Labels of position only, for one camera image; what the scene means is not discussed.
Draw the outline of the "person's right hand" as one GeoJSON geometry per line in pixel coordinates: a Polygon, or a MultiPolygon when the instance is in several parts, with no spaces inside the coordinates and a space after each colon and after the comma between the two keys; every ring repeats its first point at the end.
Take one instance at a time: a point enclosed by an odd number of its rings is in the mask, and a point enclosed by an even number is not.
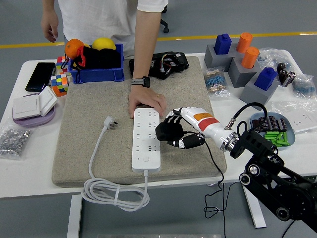
{"type": "Polygon", "coordinates": [[[51,43],[58,38],[58,16],[54,10],[44,10],[41,20],[44,37],[51,43]]]}

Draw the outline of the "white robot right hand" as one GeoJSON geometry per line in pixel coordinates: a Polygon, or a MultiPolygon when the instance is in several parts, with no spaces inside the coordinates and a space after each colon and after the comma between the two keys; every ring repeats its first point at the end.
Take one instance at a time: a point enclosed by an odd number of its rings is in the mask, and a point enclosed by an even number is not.
{"type": "Polygon", "coordinates": [[[216,146],[226,151],[229,142],[236,137],[236,133],[225,127],[210,113],[198,107],[182,107],[172,110],[165,120],[156,127],[156,136],[159,141],[166,141],[169,145],[180,149],[190,149],[204,144],[206,138],[211,138],[216,146]],[[198,132],[185,136],[180,124],[184,119],[198,132]]]}

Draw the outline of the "person's left hand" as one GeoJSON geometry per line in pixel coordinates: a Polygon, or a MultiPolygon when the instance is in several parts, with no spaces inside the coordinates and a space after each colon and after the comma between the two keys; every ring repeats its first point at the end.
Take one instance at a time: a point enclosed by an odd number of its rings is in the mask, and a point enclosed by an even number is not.
{"type": "Polygon", "coordinates": [[[164,95],[156,93],[151,88],[141,85],[132,85],[129,93],[129,115],[134,118],[134,111],[139,104],[147,105],[154,108],[160,116],[163,116],[167,102],[164,95]]]}

